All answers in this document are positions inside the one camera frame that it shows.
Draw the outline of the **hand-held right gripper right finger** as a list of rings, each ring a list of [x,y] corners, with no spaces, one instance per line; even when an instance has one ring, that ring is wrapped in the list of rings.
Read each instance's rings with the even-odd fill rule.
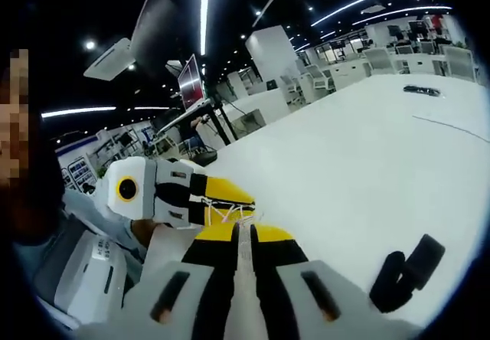
[[[286,231],[250,227],[256,294],[270,339],[415,339],[417,326],[389,319],[368,295]]]

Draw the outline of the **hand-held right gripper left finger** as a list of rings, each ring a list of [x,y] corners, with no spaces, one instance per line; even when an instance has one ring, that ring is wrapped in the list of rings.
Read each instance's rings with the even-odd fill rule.
[[[180,261],[141,280],[104,323],[75,339],[223,339],[234,296],[239,225],[206,227]]]

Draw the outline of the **person's left hand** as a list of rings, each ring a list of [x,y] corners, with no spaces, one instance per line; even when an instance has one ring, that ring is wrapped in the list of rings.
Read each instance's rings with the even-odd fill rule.
[[[149,247],[154,230],[158,224],[152,220],[131,221],[130,229],[137,241],[145,248]]]

